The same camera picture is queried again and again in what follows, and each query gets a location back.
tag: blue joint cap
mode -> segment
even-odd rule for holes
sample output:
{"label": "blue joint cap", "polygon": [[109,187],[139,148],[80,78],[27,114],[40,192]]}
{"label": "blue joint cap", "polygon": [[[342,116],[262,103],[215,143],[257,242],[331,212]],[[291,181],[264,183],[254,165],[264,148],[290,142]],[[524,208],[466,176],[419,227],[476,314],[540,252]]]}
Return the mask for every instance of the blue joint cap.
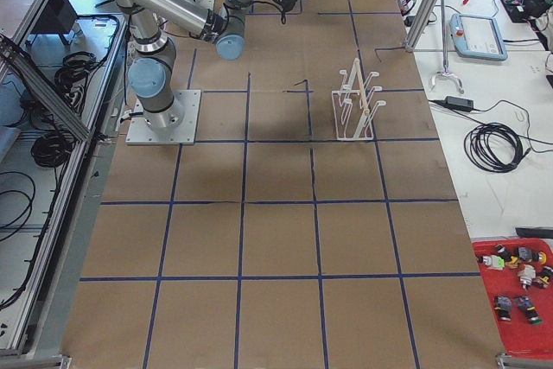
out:
{"label": "blue joint cap", "polygon": [[237,60],[244,51],[244,38],[240,35],[224,35],[216,44],[217,53],[224,60]]}
{"label": "blue joint cap", "polygon": [[166,78],[163,65],[151,58],[136,60],[129,68],[129,85],[141,99],[151,99],[159,94]]}

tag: white table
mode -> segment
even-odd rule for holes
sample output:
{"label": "white table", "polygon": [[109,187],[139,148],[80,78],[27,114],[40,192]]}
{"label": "white table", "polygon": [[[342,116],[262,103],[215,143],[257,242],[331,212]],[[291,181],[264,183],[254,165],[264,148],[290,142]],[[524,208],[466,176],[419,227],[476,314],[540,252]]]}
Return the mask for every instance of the white table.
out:
{"label": "white table", "polygon": [[[493,0],[446,0],[464,14],[491,16],[495,12]],[[497,0],[499,12],[495,18],[504,39],[534,39],[536,35],[528,24],[512,23]],[[460,97],[455,84],[438,81],[431,89],[430,79],[442,69],[442,28],[440,10],[435,9],[438,21],[424,30],[416,45],[415,59],[428,99]],[[448,16],[454,12],[448,10]],[[509,58],[491,62],[461,58],[449,53],[449,68],[461,77],[465,98],[474,100],[478,109],[486,109],[501,99],[523,106],[531,115],[531,137],[553,142],[551,115],[553,115],[553,88],[545,75],[545,60],[549,52],[539,43],[522,46],[507,45]],[[448,50],[454,51],[448,37]],[[553,226],[553,153],[530,153],[509,174],[487,173],[477,169],[464,152],[465,135],[476,126],[441,107],[432,105],[432,114],[440,136],[444,154],[453,178],[455,191],[472,239],[513,237],[515,226]],[[524,114],[511,105],[502,104],[484,114],[472,114],[483,122],[509,125],[519,134],[525,134]],[[524,148],[528,142],[523,141]],[[536,144],[539,150],[545,146]]]}

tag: cardboard floor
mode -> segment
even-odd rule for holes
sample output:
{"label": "cardboard floor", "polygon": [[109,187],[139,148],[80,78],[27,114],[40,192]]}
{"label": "cardboard floor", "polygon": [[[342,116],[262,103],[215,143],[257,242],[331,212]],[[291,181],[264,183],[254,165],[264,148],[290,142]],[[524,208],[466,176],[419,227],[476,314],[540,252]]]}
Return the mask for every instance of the cardboard floor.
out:
{"label": "cardboard floor", "polygon": [[[178,39],[193,147],[123,132],[62,352],[78,369],[485,369],[502,351],[396,0],[256,4],[246,49]],[[359,57],[388,105],[337,143]]]}

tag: red tray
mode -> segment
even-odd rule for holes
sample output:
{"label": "red tray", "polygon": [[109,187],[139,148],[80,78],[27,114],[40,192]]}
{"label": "red tray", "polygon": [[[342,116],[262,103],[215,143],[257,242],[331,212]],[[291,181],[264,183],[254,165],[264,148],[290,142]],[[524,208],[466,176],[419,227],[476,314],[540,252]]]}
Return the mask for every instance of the red tray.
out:
{"label": "red tray", "polygon": [[[542,251],[547,255],[547,265],[553,265],[553,254],[550,247],[541,239],[502,239],[500,241],[481,241],[473,243],[477,256],[497,254],[495,245],[501,244],[510,251],[526,246],[534,251]],[[531,263],[536,272],[542,265]],[[547,289],[532,286],[524,290],[518,281],[518,269],[506,268],[502,271],[489,270],[480,264],[480,274],[484,279],[487,295],[493,309],[495,296],[508,296],[513,302],[516,296],[526,295],[536,306],[536,311],[543,320],[541,324],[531,325],[524,313],[517,309],[513,302],[511,321],[499,321],[495,315],[499,335],[506,351],[514,357],[523,359],[553,359],[553,284]]]}

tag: power adapter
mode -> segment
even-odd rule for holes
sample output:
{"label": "power adapter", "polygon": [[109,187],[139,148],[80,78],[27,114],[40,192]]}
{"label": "power adapter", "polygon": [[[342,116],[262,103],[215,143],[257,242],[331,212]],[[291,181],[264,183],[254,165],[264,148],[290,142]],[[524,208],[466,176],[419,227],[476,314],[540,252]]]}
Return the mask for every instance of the power adapter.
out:
{"label": "power adapter", "polygon": [[[404,25],[407,27],[407,28],[410,28],[412,25],[413,25],[413,22],[415,21],[415,18],[416,18],[416,15],[411,15],[411,16],[407,16],[405,17],[404,19]],[[426,22],[426,24],[430,24],[430,23],[434,23],[435,21],[429,21]]]}
{"label": "power adapter", "polygon": [[445,99],[432,99],[430,102],[449,110],[462,112],[471,112],[474,110],[474,102],[471,99],[460,99],[458,97],[452,97],[451,95],[448,95]]}

